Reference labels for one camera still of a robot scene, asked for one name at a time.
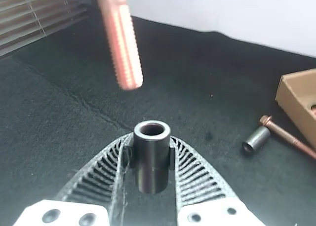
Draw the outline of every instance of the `screw hole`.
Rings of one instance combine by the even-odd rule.
[[[94,224],[95,221],[95,214],[92,213],[88,213],[85,214],[84,216],[82,216],[79,220],[79,225],[80,226],[92,226]]]
[[[56,221],[58,219],[60,215],[60,210],[57,210],[57,209],[53,209],[53,210],[50,210],[50,211],[47,211],[43,217],[42,217],[42,221],[45,223],[45,224],[49,224],[49,223],[52,223],[54,221]]]
[[[147,136],[157,136],[164,132],[164,127],[159,124],[150,123],[143,126],[140,132]]]
[[[230,215],[235,215],[237,213],[237,211],[234,208],[228,208],[227,213]]]
[[[190,214],[188,220],[192,223],[198,223],[201,221],[201,216],[199,214]]]

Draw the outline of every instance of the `window blinds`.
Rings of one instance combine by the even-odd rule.
[[[0,0],[0,57],[87,17],[81,0]]]

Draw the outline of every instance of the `cardboard box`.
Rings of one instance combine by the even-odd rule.
[[[316,69],[281,77],[276,101],[316,150]]]

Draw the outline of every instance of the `bolt head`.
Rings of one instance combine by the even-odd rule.
[[[263,116],[260,118],[259,122],[260,122],[261,125],[266,126],[267,123],[268,123],[271,119],[272,119],[272,116],[263,115]]]

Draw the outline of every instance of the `hole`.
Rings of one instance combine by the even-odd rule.
[[[79,220],[80,226],[92,226],[94,224],[96,215],[92,213],[85,214]]]
[[[43,215],[41,220],[44,223],[49,224],[49,223],[52,223],[52,222],[56,221],[58,219],[59,215],[60,215],[60,210],[53,209],[53,210],[47,211]]]
[[[143,126],[140,129],[140,132],[147,136],[156,136],[164,132],[164,127],[159,124],[150,123],[146,126]]]
[[[246,142],[243,142],[242,143],[242,147],[243,149],[247,152],[247,153],[252,153],[254,152],[253,148],[251,147],[250,144],[246,143]]]
[[[188,216],[188,220],[189,222],[192,222],[192,223],[198,223],[201,221],[201,216],[199,214],[190,214]]]
[[[314,113],[314,115],[316,115],[316,104],[311,106],[311,110]]]
[[[237,211],[234,208],[228,208],[227,213],[230,215],[235,215],[237,213]]]

